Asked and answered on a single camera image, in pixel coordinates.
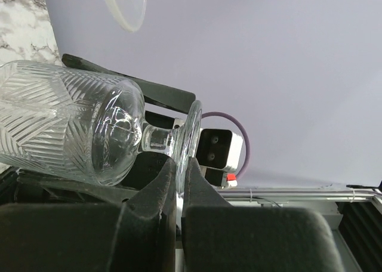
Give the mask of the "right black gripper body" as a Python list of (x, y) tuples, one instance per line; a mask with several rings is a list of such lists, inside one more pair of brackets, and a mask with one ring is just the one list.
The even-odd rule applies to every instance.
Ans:
[[(151, 125), (165, 129), (178, 128), (184, 123), (182, 119), (172, 118), (150, 111), (145, 113), (145, 117)], [(143, 189), (157, 177), (167, 158), (168, 157), (164, 154), (154, 152), (140, 153), (130, 172), (125, 177), (125, 187), (136, 190)]]

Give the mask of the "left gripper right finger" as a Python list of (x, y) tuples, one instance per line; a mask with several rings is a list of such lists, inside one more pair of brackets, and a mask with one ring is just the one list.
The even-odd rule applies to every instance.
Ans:
[(181, 233), (187, 271), (344, 271), (325, 218), (304, 208), (233, 206), (191, 157)]

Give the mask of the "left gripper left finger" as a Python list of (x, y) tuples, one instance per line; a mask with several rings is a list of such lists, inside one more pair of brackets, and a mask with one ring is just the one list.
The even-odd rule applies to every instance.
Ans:
[(1, 206), (2, 271), (174, 271), (175, 163), (119, 204)]

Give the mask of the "clear patterned stemmed glass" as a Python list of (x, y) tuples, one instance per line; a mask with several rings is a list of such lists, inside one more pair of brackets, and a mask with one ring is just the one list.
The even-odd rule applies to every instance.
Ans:
[(184, 192), (196, 153), (202, 105), (163, 129), (144, 116), (144, 95), (128, 78), (29, 60), (1, 66), (1, 162), (80, 183), (115, 186), (142, 152), (172, 158)]

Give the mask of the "clear round wine glass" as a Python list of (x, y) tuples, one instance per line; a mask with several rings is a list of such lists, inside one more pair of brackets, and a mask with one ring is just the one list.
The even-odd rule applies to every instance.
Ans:
[(119, 25), (128, 32), (138, 31), (144, 21), (147, 0), (105, 0)]

